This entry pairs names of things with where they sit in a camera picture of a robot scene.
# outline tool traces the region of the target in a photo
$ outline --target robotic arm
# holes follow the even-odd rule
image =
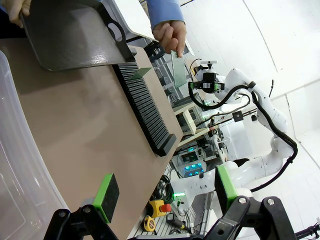
[[[286,135],[287,119],[271,103],[268,95],[251,81],[241,70],[232,69],[226,77],[219,76],[211,69],[201,69],[197,72],[198,82],[189,82],[189,95],[201,108],[213,110],[220,108],[224,103],[233,102],[241,89],[252,94],[253,103],[257,106],[257,120],[265,128],[273,133],[270,141],[269,154],[245,162],[240,167],[235,162],[224,163],[233,185],[239,194],[251,197],[252,192],[257,191],[276,180],[286,169],[289,163],[298,153],[297,144]],[[193,96],[193,89],[203,89],[206,93],[214,93],[221,100],[213,106],[207,106],[198,102]],[[184,202],[180,209],[187,209],[196,195],[205,194],[215,189],[215,169],[188,178],[180,178],[172,181],[171,185],[175,193],[184,193],[179,200]],[[243,187],[248,183],[266,176],[278,173],[271,181],[249,191]]]

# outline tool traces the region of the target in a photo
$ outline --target green light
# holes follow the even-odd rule
[[[173,194],[173,196],[175,196],[175,197],[181,197],[181,196],[185,196],[185,195],[186,195],[186,194],[185,194],[184,192]]]

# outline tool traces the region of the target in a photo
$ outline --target white robotic arm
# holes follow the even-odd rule
[[[238,97],[239,91],[243,88],[251,94],[253,92],[252,97],[256,98],[255,95],[257,95],[258,98],[258,101],[257,99],[254,101],[255,104],[259,106],[257,110],[257,120],[273,133],[270,141],[271,151],[269,154],[251,159],[240,167],[232,161],[224,163],[233,185],[237,188],[237,192],[250,197],[251,192],[248,189],[243,189],[243,187],[254,180],[279,172],[283,167],[284,159],[294,155],[293,147],[283,140],[283,136],[279,137],[279,135],[287,131],[287,119],[284,114],[272,105],[268,95],[241,70],[234,68],[225,78],[217,76],[217,80],[219,83],[224,83],[224,89],[219,89],[214,93],[215,96],[221,100],[221,102],[217,104],[218,106],[223,105],[223,102],[234,101]],[[180,205],[180,209],[188,208],[196,195],[209,193],[215,189],[215,171],[216,170],[213,169],[205,172],[203,175],[180,178],[172,181],[173,191],[175,193],[184,193],[180,198],[181,202],[184,202],[184,204]]]

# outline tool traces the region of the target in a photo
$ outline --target blue sleeve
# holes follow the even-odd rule
[[[151,29],[166,21],[183,21],[179,0],[147,0]]]

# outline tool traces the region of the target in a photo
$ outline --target human hand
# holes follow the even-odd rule
[[[29,16],[31,0],[2,0],[1,5],[5,8],[9,15],[10,22],[23,28],[23,24],[19,18],[20,11],[23,15]]]
[[[152,31],[154,38],[158,40],[167,54],[171,50],[177,51],[178,56],[182,58],[187,29],[183,21],[167,21],[156,25]]]

